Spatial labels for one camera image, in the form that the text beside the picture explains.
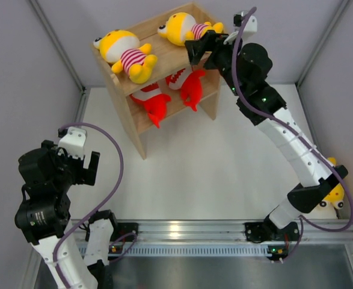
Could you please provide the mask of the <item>yellow plush toy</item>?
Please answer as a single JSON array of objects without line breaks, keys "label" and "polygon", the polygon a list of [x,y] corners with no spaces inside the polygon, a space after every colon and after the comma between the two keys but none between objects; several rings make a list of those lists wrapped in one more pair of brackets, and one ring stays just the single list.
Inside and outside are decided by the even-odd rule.
[{"label": "yellow plush toy", "polygon": [[344,207],[345,190],[337,184],[317,205],[317,213],[336,213]]},{"label": "yellow plush toy", "polygon": [[93,42],[102,58],[118,75],[124,72],[135,84],[147,82],[158,58],[152,54],[152,45],[141,44],[139,38],[127,30],[113,30]]},{"label": "yellow plush toy", "polygon": [[184,46],[186,41],[199,40],[210,30],[222,33],[224,24],[222,22],[197,23],[191,14],[179,12],[172,14],[163,25],[158,27],[158,34],[176,46]]}]

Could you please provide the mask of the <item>red shark plush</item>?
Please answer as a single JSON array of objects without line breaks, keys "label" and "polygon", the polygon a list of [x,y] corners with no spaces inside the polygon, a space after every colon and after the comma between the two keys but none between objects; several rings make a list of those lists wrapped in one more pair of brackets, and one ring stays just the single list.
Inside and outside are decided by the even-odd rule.
[{"label": "red shark plush", "polygon": [[201,79],[206,75],[203,69],[194,70],[191,66],[183,68],[165,78],[167,86],[180,91],[180,98],[186,107],[197,111],[197,105],[203,95]]},{"label": "red shark plush", "polygon": [[157,82],[154,82],[130,94],[134,103],[142,106],[152,123],[160,128],[160,122],[167,115],[167,104],[171,96],[163,93]]}]

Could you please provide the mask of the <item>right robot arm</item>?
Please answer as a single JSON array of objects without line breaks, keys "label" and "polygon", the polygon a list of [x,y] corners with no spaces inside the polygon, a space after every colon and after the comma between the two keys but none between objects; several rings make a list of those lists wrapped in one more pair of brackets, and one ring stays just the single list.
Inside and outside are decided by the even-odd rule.
[{"label": "right robot arm", "polygon": [[188,40],[189,62],[198,64],[204,53],[210,56],[205,69],[216,69],[238,97],[242,114],[266,134],[294,169],[299,184],[261,222],[246,223],[247,240],[297,240],[295,219],[310,213],[331,192],[346,185],[348,171],[325,159],[295,123],[286,102],[266,81],[272,67],[266,49],[256,43],[227,42],[227,34],[209,31],[199,40]]}]

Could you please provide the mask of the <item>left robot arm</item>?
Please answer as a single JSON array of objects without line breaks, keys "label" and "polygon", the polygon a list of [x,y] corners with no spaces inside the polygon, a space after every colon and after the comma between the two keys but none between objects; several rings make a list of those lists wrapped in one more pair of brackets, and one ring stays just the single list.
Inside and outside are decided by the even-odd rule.
[{"label": "left robot arm", "polygon": [[58,288],[103,288],[112,285],[109,242],[118,237],[120,227],[110,210],[87,217],[88,239],[81,256],[74,235],[65,237],[70,225],[72,185],[94,185],[100,154],[92,152],[90,163],[73,158],[69,150],[45,140],[40,148],[19,158],[19,172],[25,181],[22,203],[15,225],[49,267]]}]

